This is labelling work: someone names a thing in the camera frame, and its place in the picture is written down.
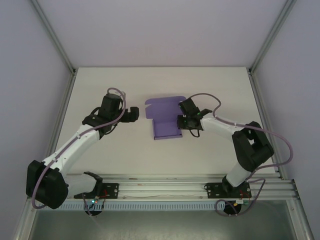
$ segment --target white wall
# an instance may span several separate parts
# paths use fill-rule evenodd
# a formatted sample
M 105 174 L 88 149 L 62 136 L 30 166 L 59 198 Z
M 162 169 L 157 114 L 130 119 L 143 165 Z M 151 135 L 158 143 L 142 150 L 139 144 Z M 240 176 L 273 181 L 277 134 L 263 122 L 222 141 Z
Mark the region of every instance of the white wall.
M 12 239 L 70 76 L 29 1 L 0 2 L 0 234 Z
M 39 0 L 75 67 L 250 67 L 286 0 Z
M 315 239 L 320 239 L 320 1 L 297 1 L 256 76 L 273 129 L 294 147 L 294 178 Z M 288 156 L 286 147 L 283 157 Z

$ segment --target purple cardboard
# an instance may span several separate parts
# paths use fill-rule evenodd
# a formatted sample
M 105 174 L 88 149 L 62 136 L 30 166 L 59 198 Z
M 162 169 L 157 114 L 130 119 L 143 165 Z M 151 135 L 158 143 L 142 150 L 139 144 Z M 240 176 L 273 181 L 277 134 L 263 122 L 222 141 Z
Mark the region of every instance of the purple cardboard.
M 184 96 L 150 98 L 145 101 L 145 116 L 152 119 L 154 140 L 182 138 L 177 126 L 178 115 L 182 112 L 179 103 L 186 100 Z

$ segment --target white table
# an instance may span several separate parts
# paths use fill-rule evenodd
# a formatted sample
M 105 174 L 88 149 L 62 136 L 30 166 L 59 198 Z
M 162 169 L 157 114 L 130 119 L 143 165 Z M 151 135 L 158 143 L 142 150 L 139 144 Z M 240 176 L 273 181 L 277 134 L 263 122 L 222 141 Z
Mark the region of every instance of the white table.
M 130 176 L 204 176 L 228 173 L 237 161 L 233 144 L 212 132 L 195 138 L 154 140 L 152 120 L 146 119 L 145 101 L 170 96 L 211 93 L 222 101 L 217 114 L 249 123 L 261 122 L 245 67 L 103 67 L 79 68 L 67 107 L 58 147 L 79 128 L 84 117 L 99 107 L 109 87 L 126 93 L 127 108 L 137 106 L 135 123 L 120 123 L 113 133 L 93 145 L 71 173 Z M 217 102 L 197 96 L 195 104 L 213 109 Z M 273 168 L 259 171 L 275 173 Z

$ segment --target metal floor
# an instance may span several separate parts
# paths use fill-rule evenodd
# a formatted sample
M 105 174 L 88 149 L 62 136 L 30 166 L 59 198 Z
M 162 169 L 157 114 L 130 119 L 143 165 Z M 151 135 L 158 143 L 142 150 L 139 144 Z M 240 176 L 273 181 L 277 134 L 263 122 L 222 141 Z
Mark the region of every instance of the metal floor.
M 258 201 L 243 216 L 214 211 L 40 210 L 29 240 L 294 240 L 286 201 Z

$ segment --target mounting plate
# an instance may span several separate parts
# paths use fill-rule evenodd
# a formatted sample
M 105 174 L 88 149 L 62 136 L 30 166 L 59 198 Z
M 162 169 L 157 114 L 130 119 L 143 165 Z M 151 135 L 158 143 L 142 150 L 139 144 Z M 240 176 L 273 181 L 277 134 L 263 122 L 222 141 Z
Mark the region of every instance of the mounting plate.
M 246 181 L 235 187 L 232 192 L 226 192 L 222 187 L 222 182 L 208 182 L 204 185 L 208 199 L 241 199 L 252 197 L 249 183 Z
M 119 183 L 102 183 L 101 193 L 99 199 L 117 199 L 119 193 Z M 85 199 L 94 199 L 95 193 L 86 192 L 84 193 Z M 75 199 L 82 199 L 82 193 L 74 195 Z

